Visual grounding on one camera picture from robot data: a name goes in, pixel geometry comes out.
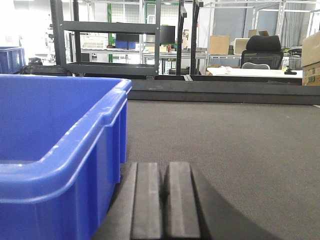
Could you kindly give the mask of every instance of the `metal frame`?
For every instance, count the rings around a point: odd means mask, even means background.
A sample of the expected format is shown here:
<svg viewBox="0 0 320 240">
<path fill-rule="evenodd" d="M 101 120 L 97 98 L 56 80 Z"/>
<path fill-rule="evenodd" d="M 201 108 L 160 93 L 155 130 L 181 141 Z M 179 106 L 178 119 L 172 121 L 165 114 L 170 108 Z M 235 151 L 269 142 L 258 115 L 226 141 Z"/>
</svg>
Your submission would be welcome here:
<svg viewBox="0 0 320 240">
<path fill-rule="evenodd" d="M 197 22 L 199 10 L 204 6 L 202 0 L 193 0 L 192 8 L 192 30 L 191 30 L 191 59 L 190 59 L 190 74 L 196 74 L 196 48 L 197 48 Z"/>
<path fill-rule="evenodd" d="M 52 24 L 56 40 L 56 64 L 65 67 L 73 73 L 119 74 L 157 76 L 159 73 L 159 46 L 160 46 L 160 18 L 161 0 L 156 0 L 155 24 L 145 23 L 114 23 L 114 22 L 87 22 L 79 21 L 79 3 L 73 1 L 74 21 L 64 21 L 62 0 L 50 0 Z M 75 33 L 76 62 L 66 61 L 65 31 Z M 149 64 L 115 64 L 115 63 L 83 63 L 81 62 L 80 32 L 87 33 L 124 33 L 155 35 L 154 65 Z"/>
<path fill-rule="evenodd" d="M 182 56 L 182 33 L 184 30 L 184 21 L 187 17 L 187 11 L 185 9 L 184 0 L 179 0 L 178 7 L 178 31 L 177 31 L 177 52 L 176 52 L 176 64 L 175 74 L 181 74 L 181 56 Z"/>
</svg>

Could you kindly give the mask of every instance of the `black chair backrest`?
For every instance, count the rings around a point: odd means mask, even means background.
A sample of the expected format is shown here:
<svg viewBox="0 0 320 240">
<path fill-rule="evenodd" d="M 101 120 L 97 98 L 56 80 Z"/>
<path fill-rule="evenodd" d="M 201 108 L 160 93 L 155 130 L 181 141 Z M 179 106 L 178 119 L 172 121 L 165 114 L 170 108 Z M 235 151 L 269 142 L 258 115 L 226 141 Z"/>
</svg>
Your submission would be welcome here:
<svg viewBox="0 0 320 240">
<path fill-rule="evenodd" d="M 241 66 L 244 63 L 267 64 L 270 69 L 279 69 L 284 53 L 276 52 L 256 52 L 244 50 L 241 55 Z"/>
<path fill-rule="evenodd" d="M 246 44 L 246 50 L 252 52 L 280 52 L 281 43 L 279 37 L 275 36 L 258 36 L 250 37 Z"/>
</svg>

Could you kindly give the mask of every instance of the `wire basket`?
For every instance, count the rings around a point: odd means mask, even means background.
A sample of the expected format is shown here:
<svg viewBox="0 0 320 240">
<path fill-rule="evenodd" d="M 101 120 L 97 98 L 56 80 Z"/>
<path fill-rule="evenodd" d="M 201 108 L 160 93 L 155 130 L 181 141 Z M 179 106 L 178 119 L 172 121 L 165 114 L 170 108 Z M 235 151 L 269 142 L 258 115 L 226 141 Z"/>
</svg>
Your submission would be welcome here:
<svg viewBox="0 0 320 240">
<path fill-rule="evenodd" d="M 92 36 L 80 35 L 82 49 L 107 49 L 108 37 L 106 36 Z"/>
</svg>

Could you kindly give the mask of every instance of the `metal shelving rack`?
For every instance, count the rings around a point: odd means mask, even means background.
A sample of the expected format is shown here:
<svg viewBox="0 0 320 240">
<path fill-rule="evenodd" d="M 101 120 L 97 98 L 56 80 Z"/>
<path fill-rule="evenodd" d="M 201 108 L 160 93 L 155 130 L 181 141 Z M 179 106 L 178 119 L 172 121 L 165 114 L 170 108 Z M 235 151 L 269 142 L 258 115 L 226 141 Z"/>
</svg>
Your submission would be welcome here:
<svg viewBox="0 0 320 240">
<path fill-rule="evenodd" d="M 118 23 L 118 22 L 90 22 L 79 21 L 79 4 L 73 0 L 73 21 L 64 21 L 62 0 L 50 0 L 56 64 L 65 67 L 72 73 L 109 74 L 109 75 L 145 75 L 159 74 L 159 47 L 154 50 L 154 64 L 124 64 L 104 62 L 81 62 L 80 32 L 84 33 L 122 33 L 155 35 L 155 46 L 160 46 L 160 17 L 161 0 L 156 0 L 155 24 L 146 23 Z M 67 63 L 65 31 L 74 32 L 75 62 Z"/>
</svg>

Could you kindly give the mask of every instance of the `blue plastic crate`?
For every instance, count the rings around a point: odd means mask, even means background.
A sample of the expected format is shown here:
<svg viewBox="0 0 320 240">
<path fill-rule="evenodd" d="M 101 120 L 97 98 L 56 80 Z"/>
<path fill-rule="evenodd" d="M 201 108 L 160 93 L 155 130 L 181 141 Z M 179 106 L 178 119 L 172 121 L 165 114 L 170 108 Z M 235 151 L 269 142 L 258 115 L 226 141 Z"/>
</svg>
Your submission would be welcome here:
<svg viewBox="0 0 320 240">
<path fill-rule="evenodd" d="M 26 65 L 23 47 L 0 46 L 0 74 L 15 74 Z"/>
<path fill-rule="evenodd" d="M 136 49 L 136 43 L 134 41 L 115 41 L 115 48 L 117 49 Z"/>
<path fill-rule="evenodd" d="M 117 78 L 0 74 L 0 239 L 89 240 L 126 161 Z"/>
</svg>

